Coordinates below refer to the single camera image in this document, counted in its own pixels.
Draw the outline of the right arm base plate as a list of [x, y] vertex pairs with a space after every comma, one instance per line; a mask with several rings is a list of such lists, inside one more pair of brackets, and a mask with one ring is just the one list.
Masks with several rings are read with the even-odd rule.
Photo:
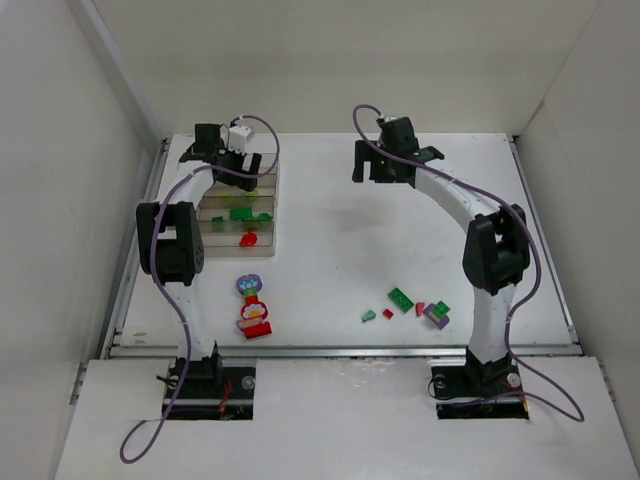
[[435, 364], [431, 367], [429, 394], [436, 401], [439, 420], [528, 420], [529, 412], [520, 392], [522, 380], [510, 358], [479, 365]]

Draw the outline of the purple red flower lego stack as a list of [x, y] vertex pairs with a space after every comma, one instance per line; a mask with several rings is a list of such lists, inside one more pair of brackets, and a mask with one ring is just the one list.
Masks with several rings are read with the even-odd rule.
[[263, 289], [261, 277], [257, 274], [241, 276], [236, 280], [235, 286], [243, 299], [240, 319], [236, 321], [236, 326], [245, 339], [254, 340], [271, 335], [273, 330], [268, 321], [269, 310], [259, 298]]

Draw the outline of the purple green lego stack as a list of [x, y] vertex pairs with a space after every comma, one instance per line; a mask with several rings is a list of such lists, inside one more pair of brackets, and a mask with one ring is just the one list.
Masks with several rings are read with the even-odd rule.
[[442, 300], [437, 303], [430, 303], [423, 310], [423, 316], [433, 323], [439, 330], [443, 330], [449, 323], [450, 307]]

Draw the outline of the green L-shaped lego block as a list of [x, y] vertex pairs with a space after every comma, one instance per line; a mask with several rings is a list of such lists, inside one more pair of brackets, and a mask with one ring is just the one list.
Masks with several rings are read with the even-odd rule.
[[254, 221], [259, 226], [267, 226], [273, 223], [273, 217], [268, 213], [259, 213]]

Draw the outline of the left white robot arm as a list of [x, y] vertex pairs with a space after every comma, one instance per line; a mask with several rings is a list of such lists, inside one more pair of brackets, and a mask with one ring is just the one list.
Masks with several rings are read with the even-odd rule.
[[176, 312], [181, 360], [210, 357], [215, 344], [196, 285], [205, 263], [197, 207], [217, 183], [246, 192], [256, 188], [262, 156], [253, 154], [244, 167], [254, 135], [251, 127], [233, 123], [223, 138], [219, 125], [197, 124], [168, 188], [136, 208], [140, 265]]

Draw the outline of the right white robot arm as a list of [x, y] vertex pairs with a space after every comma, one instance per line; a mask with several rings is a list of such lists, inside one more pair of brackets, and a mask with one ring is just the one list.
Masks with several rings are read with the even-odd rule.
[[494, 194], [461, 180], [433, 146], [421, 147], [407, 117], [380, 117], [377, 141], [355, 142], [352, 181], [408, 184], [435, 201], [466, 235], [462, 267], [473, 287], [473, 329], [467, 347], [480, 365], [502, 362], [507, 315], [516, 286], [530, 265], [526, 215]]

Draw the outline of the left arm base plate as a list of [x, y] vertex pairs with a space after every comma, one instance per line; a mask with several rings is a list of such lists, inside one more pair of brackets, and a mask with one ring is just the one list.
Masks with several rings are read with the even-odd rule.
[[212, 375], [188, 376], [167, 416], [175, 421], [245, 421], [254, 414], [256, 368], [225, 367]]

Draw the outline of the small red lego piece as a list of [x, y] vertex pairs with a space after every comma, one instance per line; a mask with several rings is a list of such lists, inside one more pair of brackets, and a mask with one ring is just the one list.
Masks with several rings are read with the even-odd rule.
[[258, 235], [254, 232], [245, 233], [239, 242], [239, 245], [243, 248], [253, 247], [258, 243]]

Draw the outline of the small green wedge piece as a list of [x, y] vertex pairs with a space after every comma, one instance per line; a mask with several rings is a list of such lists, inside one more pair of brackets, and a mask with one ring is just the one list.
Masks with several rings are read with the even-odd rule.
[[361, 321], [364, 323], [367, 323], [369, 321], [374, 320], [375, 318], [376, 318], [376, 313], [373, 310], [369, 310], [361, 317]]

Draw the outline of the small dark green brick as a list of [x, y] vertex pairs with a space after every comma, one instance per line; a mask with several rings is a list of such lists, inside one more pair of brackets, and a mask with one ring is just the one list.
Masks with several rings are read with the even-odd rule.
[[222, 232], [225, 229], [225, 219], [223, 216], [216, 216], [211, 219], [212, 231]]

